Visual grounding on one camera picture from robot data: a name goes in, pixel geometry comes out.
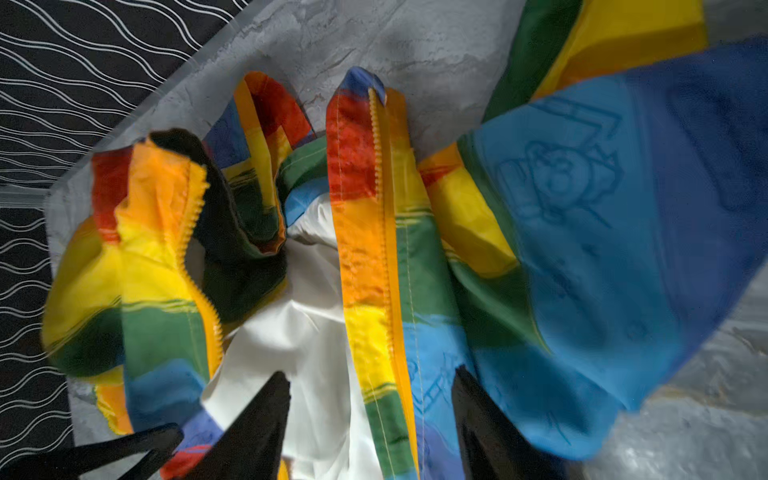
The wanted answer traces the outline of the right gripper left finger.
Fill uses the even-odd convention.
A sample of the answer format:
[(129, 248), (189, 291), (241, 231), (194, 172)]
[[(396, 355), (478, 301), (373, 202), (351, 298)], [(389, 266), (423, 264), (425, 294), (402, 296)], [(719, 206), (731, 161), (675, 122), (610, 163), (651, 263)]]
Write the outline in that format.
[(185, 479), (286, 479), (282, 446), (290, 382), (274, 373)]

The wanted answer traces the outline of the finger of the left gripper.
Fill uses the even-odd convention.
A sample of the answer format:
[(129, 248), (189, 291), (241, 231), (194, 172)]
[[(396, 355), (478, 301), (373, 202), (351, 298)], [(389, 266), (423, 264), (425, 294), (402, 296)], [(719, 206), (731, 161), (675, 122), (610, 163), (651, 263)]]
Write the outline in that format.
[(2, 479), (78, 479), (127, 457), (143, 458), (120, 479), (149, 479), (173, 455), (184, 439), (180, 426), (171, 423), (114, 440), (29, 455), (1, 468)]

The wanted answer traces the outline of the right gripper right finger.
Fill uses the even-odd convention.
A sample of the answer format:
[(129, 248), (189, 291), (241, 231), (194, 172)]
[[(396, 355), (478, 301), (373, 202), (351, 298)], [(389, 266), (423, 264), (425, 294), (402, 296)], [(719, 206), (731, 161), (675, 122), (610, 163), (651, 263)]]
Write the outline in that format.
[(456, 369), (451, 395), (467, 479), (567, 477), (522, 436), (465, 366)]

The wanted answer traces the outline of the rainbow striped jacket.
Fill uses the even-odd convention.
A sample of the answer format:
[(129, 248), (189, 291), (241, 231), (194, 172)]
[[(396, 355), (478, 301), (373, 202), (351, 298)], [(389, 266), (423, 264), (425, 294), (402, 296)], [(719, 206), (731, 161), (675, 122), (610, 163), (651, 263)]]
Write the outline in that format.
[(564, 472), (767, 257), (767, 39), (698, 1), (530, 1), (482, 124), (424, 159), (351, 68), (317, 136), (250, 72), (204, 137), (95, 154), (42, 345), (185, 479), (276, 372), (286, 479), (467, 479), (465, 366)]

